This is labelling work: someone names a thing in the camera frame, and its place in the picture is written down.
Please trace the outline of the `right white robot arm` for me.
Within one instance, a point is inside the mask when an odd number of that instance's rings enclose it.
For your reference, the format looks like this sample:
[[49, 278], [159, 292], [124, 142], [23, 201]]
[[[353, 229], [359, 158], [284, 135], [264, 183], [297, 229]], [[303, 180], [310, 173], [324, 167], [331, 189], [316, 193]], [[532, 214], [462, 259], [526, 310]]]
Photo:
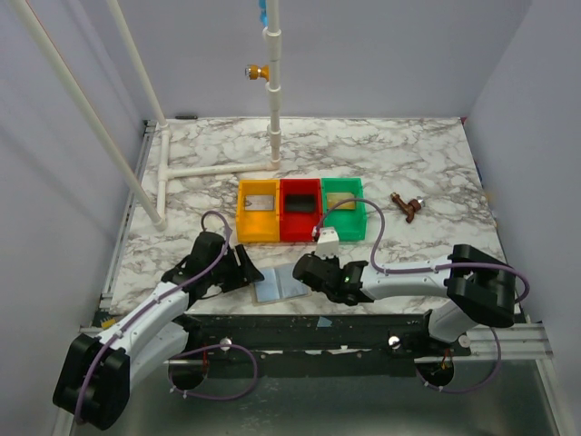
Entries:
[[366, 261], [340, 265], [338, 258], [305, 254], [292, 277], [335, 303], [355, 306], [395, 297], [439, 297], [447, 302], [425, 316], [419, 348], [441, 354], [462, 333], [477, 325], [509, 328], [515, 322], [517, 273], [509, 265], [467, 244], [434, 261], [373, 265]]

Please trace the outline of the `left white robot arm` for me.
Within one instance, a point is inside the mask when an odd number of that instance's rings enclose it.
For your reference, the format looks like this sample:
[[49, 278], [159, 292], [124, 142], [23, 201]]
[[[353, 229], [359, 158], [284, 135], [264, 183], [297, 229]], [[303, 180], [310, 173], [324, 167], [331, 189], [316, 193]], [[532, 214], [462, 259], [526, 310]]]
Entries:
[[201, 342], [182, 318], [188, 309], [212, 287], [227, 293], [263, 279], [242, 245], [230, 246], [217, 233], [200, 233], [191, 252], [120, 322], [72, 341], [54, 388], [54, 405], [99, 430], [110, 428], [135, 386], [164, 361], [233, 348], [232, 341]]

